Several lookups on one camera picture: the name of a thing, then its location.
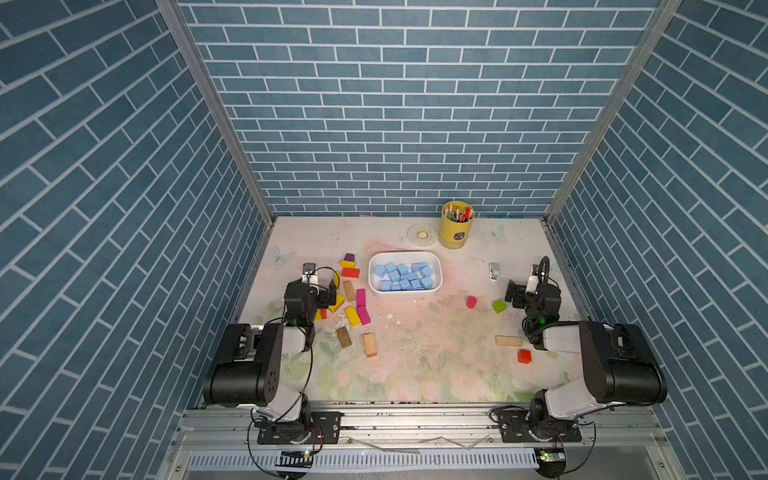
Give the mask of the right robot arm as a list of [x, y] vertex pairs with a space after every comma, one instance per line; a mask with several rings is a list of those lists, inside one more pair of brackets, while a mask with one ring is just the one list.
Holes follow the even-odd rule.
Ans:
[[503, 442], [578, 441], [580, 420], [589, 414], [666, 399], [666, 379], [638, 326], [561, 320], [561, 291], [543, 277], [534, 288], [509, 282], [505, 301], [525, 311], [522, 329], [534, 349], [580, 356], [582, 375], [538, 391], [526, 408], [489, 411]]

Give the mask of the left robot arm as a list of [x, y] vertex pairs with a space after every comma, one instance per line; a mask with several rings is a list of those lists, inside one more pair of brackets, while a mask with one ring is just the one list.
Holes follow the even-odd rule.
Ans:
[[338, 282], [295, 280], [286, 286], [284, 310], [263, 325], [228, 325], [203, 382], [206, 406], [247, 409], [261, 445], [324, 443], [323, 420], [312, 418], [303, 387], [280, 380], [282, 357], [312, 353], [315, 316], [337, 304]]

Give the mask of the white rectangular dish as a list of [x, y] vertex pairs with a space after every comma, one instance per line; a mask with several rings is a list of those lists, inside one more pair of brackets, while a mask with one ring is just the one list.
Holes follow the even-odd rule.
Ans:
[[425, 250], [382, 252], [369, 260], [368, 283], [379, 296], [430, 296], [443, 285], [442, 265]]

